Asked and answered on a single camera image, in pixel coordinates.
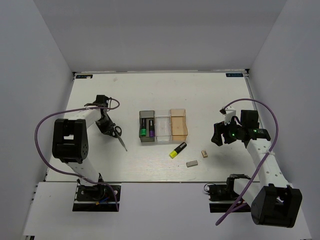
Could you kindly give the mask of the black handled scissors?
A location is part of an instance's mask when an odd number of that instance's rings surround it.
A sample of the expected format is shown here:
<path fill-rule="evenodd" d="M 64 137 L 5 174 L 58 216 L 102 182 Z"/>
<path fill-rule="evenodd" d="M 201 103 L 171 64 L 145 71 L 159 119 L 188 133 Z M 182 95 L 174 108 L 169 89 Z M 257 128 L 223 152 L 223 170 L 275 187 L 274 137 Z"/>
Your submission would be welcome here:
<path fill-rule="evenodd" d="M 128 150 L 127 150 L 127 147 L 126 147 L 124 141 L 123 141 L 122 138 L 121 138 L 121 136 L 122 136 L 122 129 L 121 129 L 120 126 L 117 126 L 117 125 L 116 125 L 116 126 L 114 127 L 113 136 L 119 140 L 120 144 L 123 146 L 123 148 L 124 148 L 125 151 L 127 152 L 127 151 L 128 151 Z"/>

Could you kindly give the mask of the small tan eraser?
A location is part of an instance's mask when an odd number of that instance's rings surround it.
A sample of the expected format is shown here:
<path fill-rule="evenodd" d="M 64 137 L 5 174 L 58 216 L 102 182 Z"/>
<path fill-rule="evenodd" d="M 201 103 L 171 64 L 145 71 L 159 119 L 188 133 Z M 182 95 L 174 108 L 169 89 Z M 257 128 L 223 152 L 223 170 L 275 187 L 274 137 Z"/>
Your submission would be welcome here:
<path fill-rule="evenodd" d="M 201 151 L 201 155 L 202 155 L 203 158 L 207 158 L 208 157 L 208 154 L 207 154 L 206 150 L 202 150 Z"/>

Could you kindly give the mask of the green cap highlighter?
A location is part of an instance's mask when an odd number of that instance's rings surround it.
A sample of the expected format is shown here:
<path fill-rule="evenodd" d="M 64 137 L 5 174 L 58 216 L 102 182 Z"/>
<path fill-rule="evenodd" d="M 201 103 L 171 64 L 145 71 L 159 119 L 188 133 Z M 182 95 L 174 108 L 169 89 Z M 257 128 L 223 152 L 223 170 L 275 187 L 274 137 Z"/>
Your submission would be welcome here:
<path fill-rule="evenodd" d="M 145 137 L 146 135 L 147 135 L 147 119 L 142 118 L 141 125 L 140 125 L 140 136 Z"/>

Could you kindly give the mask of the grey white eraser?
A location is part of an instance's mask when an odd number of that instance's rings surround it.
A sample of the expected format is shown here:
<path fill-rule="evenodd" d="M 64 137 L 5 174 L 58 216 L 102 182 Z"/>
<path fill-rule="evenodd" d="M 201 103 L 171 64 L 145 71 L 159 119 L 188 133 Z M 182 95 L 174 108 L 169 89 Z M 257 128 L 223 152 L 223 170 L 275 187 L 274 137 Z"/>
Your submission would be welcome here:
<path fill-rule="evenodd" d="M 197 166 L 198 164 L 199 164 L 199 163 L 198 163 L 197 160 L 193 160 L 193 161 L 187 162 L 187 163 L 186 163 L 186 167 L 187 167 L 187 168 L 195 167 L 195 166 Z"/>

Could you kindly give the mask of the purple cap highlighter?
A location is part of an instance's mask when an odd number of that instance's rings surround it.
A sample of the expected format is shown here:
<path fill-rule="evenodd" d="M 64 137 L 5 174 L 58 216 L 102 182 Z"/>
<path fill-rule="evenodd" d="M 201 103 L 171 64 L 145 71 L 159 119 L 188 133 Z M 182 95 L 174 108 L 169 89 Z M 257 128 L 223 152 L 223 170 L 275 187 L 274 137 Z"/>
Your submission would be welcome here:
<path fill-rule="evenodd" d="M 154 120 L 149 120 L 149 136 L 153 138 L 155 136 L 155 126 L 154 126 Z"/>

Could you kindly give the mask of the yellow cap highlighter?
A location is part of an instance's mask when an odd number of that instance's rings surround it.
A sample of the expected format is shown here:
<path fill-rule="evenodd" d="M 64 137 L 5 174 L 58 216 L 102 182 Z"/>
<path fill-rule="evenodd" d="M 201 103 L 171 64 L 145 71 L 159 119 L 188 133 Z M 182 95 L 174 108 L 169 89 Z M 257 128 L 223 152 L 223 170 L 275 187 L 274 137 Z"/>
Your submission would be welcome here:
<path fill-rule="evenodd" d="M 182 142 L 179 146 L 177 146 L 170 154 L 170 158 L 174 159 L 182 150 L 184 150 L 187 147 L 187 144 L 185 142 Z"/>

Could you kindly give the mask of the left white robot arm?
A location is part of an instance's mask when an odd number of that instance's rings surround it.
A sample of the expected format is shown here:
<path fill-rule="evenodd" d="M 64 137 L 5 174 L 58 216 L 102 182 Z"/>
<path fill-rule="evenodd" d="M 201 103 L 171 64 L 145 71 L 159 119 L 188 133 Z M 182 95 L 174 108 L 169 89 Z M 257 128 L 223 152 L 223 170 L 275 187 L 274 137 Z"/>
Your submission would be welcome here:
<path fill-rule="evenodd" d="M 114 101 L 106 95 L 97 95 L 94 102 L 87 103 L 81 110 L 74 110 L 71 117 L 54 122 L 53 157 L 70 167 L 79 183 L 89 186 L 88 193 L 96 200 L 105 196 L 106 187 L 102 184 L 103 177 L 88 159 L 88 128 L 95 125 L 103 135 L 118 137 L 116 124 L 108 115 Z"/>

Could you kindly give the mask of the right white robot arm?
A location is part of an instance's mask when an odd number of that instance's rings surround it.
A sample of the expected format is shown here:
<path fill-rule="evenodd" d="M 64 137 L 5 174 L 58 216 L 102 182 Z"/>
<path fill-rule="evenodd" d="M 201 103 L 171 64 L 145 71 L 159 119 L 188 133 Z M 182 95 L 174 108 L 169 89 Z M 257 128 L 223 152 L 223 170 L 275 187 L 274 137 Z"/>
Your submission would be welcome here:
<path fill-rule="evenodd" d="M 231 174 L 225 184 L 208 184 L 204 191 L 210 201 L 236 201 L 235 209 L 246 203 L 256 225 L 293 228 L 302 202 L 299 189 L 290 186 L 270 150 L 271 137 L 266 129 L 260 128 L 256 110 L 236 110 L 226 107 L 221 110 L 224 121 L 214 124 L 211 141 L 217 146 L 241 141 L 259 168 L 259 182 L 248 185 L 250 177 Z"/>

